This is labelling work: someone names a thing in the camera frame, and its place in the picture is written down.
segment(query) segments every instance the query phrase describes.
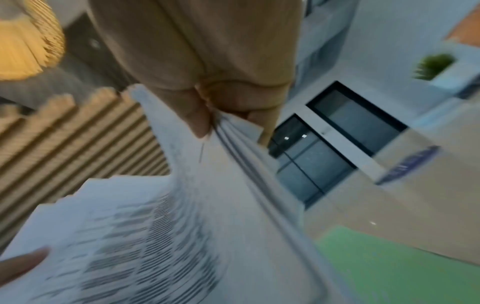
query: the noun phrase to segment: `green panel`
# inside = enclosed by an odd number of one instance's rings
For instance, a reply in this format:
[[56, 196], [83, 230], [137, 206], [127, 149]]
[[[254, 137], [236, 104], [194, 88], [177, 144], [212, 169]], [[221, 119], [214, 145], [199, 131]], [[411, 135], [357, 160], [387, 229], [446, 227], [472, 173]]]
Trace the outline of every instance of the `green panel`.
[[365, 303], [480, 303], [480, 267], [345, 227], [317, 248]]

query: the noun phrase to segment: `green plant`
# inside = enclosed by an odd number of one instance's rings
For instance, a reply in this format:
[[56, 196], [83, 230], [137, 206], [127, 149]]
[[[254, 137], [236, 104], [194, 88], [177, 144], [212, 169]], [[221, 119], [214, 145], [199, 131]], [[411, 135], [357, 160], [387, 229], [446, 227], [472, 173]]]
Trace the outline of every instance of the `green plant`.
[[450, 54], [426, 56], [417, 65], [414, 77], [430, 81], [454, 62], [455, 57]]

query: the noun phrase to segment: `wooden wall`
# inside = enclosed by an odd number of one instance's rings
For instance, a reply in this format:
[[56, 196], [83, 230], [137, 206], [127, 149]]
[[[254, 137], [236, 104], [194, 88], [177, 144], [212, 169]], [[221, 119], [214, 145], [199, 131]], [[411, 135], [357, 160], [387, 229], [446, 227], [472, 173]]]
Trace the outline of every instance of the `wooden wall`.
[[165, 175], [169, 168], [142, 108], [100, 88], [78, 104], [51, 97], [29, 116], [0, 106], [0, 248], [38, 204], [54, 203], [88, 178]]

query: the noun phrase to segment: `paper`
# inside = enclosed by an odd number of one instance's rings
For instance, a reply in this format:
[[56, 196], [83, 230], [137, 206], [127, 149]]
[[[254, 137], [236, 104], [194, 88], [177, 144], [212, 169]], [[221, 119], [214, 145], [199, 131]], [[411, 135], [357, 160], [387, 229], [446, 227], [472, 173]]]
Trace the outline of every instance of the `paper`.
[[302, 204], [276, 181], [258, 127], [218, 113], [200, 141], [143, 86], [131, 95], [172, 174], [92, 179], [34, 213], [7, 254], [61, 231], [43, 240], [43, 263], [0, 288], [0, 302], [356, 302], [301, 233]]

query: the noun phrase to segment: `window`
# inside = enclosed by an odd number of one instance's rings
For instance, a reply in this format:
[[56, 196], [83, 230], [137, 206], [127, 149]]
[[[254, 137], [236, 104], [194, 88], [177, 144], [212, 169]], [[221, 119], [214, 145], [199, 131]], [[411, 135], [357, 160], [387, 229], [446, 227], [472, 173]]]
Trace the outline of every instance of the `window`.
[[280, 164], [277, 177], [306, 208], [356, 169], [296, 115], [276, 129], [268, 150]]
[[407, 128], [340, 82], [334, 82], [307, 106], [368, 156]]

